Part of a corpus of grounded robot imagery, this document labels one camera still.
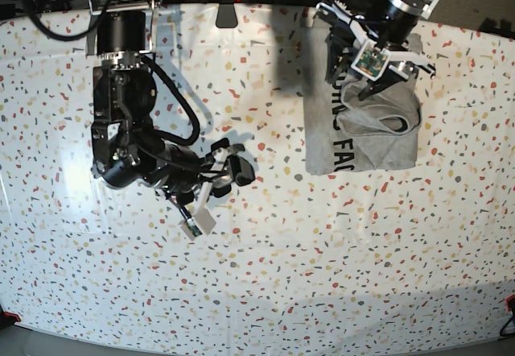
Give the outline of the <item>grey T-shirt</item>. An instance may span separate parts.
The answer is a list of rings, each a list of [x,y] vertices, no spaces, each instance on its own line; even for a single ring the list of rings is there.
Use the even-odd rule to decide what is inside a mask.
[[[303,29],[303,110],[306,170],[333,172],[406,170],[418,154],[422,108],[415,93],[417,75],[364,100],[367,84],[355,72],[325,80],[329,30]]]

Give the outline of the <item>red clamp corner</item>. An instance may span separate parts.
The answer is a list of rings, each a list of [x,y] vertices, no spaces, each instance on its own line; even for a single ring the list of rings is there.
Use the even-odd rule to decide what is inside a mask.
[[[512,338],[515,336],[515,296],[510,296],[505,302],[509,311],[509,319],[501,327],[499,336],[500,338]]]
[[[8,313],[3,310],[0,312],[0,330],[9,328],[20,321],[20,317],[15,313]]]

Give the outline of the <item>red clamp right corner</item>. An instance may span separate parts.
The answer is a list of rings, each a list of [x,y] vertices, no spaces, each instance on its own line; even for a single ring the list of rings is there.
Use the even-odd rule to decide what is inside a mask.
[[[512,338],[515,336],[515,296],[510,296],[505,302],[509,311],[509,319],[501,327],[499,336],[500,338]]]

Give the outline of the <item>red clamp left corner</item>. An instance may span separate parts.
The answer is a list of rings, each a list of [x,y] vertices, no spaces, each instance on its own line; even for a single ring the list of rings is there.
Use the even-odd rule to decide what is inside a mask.
[[[8,313],[3,310],[0,312],[0,330],[9,328],[20,321],[20,317],[15,313]]]

